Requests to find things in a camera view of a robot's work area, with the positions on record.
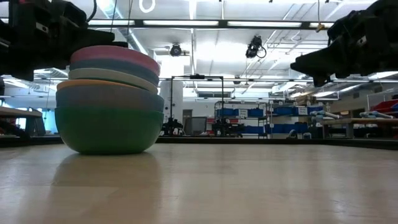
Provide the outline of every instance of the red object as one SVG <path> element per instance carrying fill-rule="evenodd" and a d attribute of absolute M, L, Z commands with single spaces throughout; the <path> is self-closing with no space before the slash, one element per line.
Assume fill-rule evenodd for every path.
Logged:
<path fill-rule="evenodd" d="M 214 118 L 207 118 L 207 123 L 213 123 L 214 122 Z"/>
<path fill-rule="evenodd" d="M 89 59 L 115 59 L 122 60 L 125 62 L 131 62 L 136 65 L 142 65 L 143 67 L 148 68 L 153 71 L 157 76 L 160 75 L 160 67 L 159 64 L 143 53 L 140 53 L 136 50 L 130 50 L 124 47 L 117 46 L 92 46 L 85 47 L 76 51 L 70 62 L 77 62 L 80 60 L 89 60 Z"/>
<path fill-rule="evenodd" d="M 375 107 L 372 108 L 373 111 L 377 111 L 379 113 L 390 113 L 392 112 L 392 107 L 398 103 L 398 100 L 390 100 L 381 102 Z"/>

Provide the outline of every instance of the security camera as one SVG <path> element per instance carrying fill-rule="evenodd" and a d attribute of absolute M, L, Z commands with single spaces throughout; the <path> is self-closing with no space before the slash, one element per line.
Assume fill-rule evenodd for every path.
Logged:
<path fill-rule="evenodd" d="M 178 57 L 182 54 L 182 49 L 180 44 L 173 44 L 172 49 L 170 50 L 170 55 L 173 57 Z"/>

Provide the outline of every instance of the ceiling light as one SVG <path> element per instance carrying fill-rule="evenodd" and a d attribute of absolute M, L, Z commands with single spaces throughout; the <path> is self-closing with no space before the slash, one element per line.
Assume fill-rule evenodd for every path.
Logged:
<path fill-rule="evenodd" d="M 144 21 L 148 26 L 218 26 L 218 21 Z"/>
<path fill-rule="evenodd" d="M 302 95 L 304 95 L 304 93 L 294 93 L 290 97 L 291 98 L 296 98 L 296 97 L 299 97 L 299 96 L 302 96 Z"/>
<path fill-rule="evenodd" d="M 51 71 L 48 71 L 48 70 L 44 70 L 44 69 L 38 69 L 38 70 L 35 70 L 34 73 L 39 73 L 39 74 L 51 74 L 52 72 L 51 72 Z"/>
<path fill-rule="evenodd" d="M 340 91 L 342 91 L 342 92 L 350 91 L 350 90 L 352 90 L 352 89 L 354 89 L 354 88 L 356 88 L 356 87 L 358 87 L 358 86 L 360 86 L 360 85 L 361 85 L 361 84 L 355 85 L 355 86 L 350 86 L 350 87 L 347 87 L 347 88 L 342 89 L 342 90 L 340 90 Z"/>
<path fill-rule="evenodd" d="M 55 71 L 57 71 L 57 72 L 60 72 L 60 73 L 62 73 L 62 74 L 64 74 L 64 75 L 68 75 L 68 73 L 67 72 L 64 72 L 64 71 L 62 71 L 62 70 L 59 70 L 59 69 L 57 69 L 57 68 L 53 68 Z"/>
<path fill-rule="evenodd" d="M 248 26 L 248 27 L 300 27 L 301 22 L 250 22 L 250 21 L 230 21 L 228 26 Z"/>
<path fill-rule="evenodd" d="M 386 78 L 391 75 L 398 74 L 398 72 L 377 72 L 375 75 L 370 76 L 370 79 Z"/>
<path fill-rule="evenodd" d="M 4 82 L 7 84 L 10 84 L 10 85 L 14 85 L 19 88 L 29 88 L 29 86 L 27 86 L 26 84 L 23 84 L 17 80 L 8 80 L 8 81 L 4 81 Z"/>
<path fill-rule="evenodd" d="M 221 92 L 222 88 L 198 88 L 200 92 Z M 232 92 L 234 88 L 224 88 L 224 92 Z"/>
<path fill-rule="evenodd" d="M 128 21 L 126 19 L 115 19 L 113 22 L 111 19 L 93 19 L 88 22 L 89 25 L 95 25 L 95 26 L 127 26 L 127 25 L 134 25 L 134 21 Z"/>
<path fill-rule="evenodd" d="M 314 94 L 313 96 L 315 96 L 315 97 L 323 97 L 323 96 L 327 96 L 327 95 L 334 94 L 334 93 L 335 93 L 335 91 L 324 91 L 324 92 L 320 92 L 320 93 Z"/>
<path fill-rule="evenodd" d="M 333 26 L 333 22 L 321 22 L 322 25 L 325 26 L 325 28 L 331 28 Z M 318 28 L 319 23 L 317 22 L 311 22 L 310 27 L 311 28 Z"/>

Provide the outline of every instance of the pink bowl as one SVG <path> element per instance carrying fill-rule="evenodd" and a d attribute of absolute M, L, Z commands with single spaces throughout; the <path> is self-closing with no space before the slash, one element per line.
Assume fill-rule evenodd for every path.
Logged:
<path fill-rule="evenodd" d="M 157 76 L 160 74 L 159 64 L 150 58 L 136 50 L 130 50 L 124 47 L 116 47 L 116 46 L 92 46 L 85 47 L 76 51 L 70 62 L 77 62 L 80 60 L 89 60 L 89 59 L 116 59 L 122 60 L 126 62 L 131 62 L 137 65 L 141 65 L 143 67 L 152 70 Z"/>

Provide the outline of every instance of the wooden table surface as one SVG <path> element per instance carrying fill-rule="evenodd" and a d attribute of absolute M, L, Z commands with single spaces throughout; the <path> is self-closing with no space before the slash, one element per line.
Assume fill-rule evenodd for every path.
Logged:
<path fill-rule="evenodd" d="M 0 118 L 1 117 L 16 117 L 16 118 L 28 118 L 28 117 L 37 117 L 41 118 L 42 113 L 39 111 L 23 111 L 14 108 L 6 108 L 0 106 Z"/>
<path fill-rule="evenodd" d="M 130 156 L 0 149 L 1 224 L 393 224 L 398 152 L 155 144 Z"/>

